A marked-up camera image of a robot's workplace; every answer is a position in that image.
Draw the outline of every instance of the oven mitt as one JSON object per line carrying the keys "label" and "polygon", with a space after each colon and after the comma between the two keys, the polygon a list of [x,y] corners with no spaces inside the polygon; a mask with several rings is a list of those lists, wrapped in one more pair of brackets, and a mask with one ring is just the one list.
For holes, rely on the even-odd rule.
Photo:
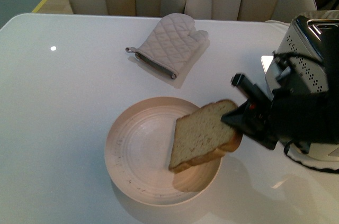
{"label": "oven mitt", "polygon": [[193,18],[173,13],[159,21],[139,48],[126,48],[126,51],[175,79],[206,41],[208,32],[196,31]]}

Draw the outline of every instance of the plate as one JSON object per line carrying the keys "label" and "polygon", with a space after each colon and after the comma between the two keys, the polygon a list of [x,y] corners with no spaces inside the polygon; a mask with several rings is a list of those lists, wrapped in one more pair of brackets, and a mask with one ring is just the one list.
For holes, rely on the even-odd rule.
{"label": "plate", "polygon": [[168,170],[176,119],[198,107],[174,97],[150,98],[125,110],[105,145],[105,163],[114,184],[148,205],[176,205],[200,195],[216,177],[221,159],[174,174]]}

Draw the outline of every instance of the slice of bread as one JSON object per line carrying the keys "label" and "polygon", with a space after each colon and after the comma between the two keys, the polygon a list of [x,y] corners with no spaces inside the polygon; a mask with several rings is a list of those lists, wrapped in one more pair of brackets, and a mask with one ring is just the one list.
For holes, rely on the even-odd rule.
{"label": "slice of bread", "polygon": [[237,105],[233,101],[221,100],[178,118],[168,169],[179,173],[191,166],[221,158],[227,151],[235,151],[242,134],[220,121],[223,114],[235,108]]}

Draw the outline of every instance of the table surface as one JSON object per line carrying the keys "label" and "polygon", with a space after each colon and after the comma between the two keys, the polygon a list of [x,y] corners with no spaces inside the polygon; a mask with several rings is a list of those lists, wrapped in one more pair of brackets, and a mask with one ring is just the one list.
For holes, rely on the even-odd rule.
{"label": "table surface", "polygon": [[152,207],[116,188],[104,146],[119,114],[156,96],[242,104],[232,76],[244,72],[265,89],[260,58],[288,28],[196,20],[209,45],[170,80],[125,52],[158,21],[23,14],[0,30],[0,223],[337,223],[339,176],[309,171],[280,145],[270,151],[247,137],[188,203]]}

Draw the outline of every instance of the oven mitt thumb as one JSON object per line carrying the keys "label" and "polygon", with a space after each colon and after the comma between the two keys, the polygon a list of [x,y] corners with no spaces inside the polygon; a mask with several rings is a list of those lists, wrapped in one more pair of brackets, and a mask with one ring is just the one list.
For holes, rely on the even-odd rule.
{"label": "oven mitt thumb", "polygon": [[126,51],[175,79],[206,41],[208,32],[196,31],[193,18],[174,13],[163,17],[139,48]]}

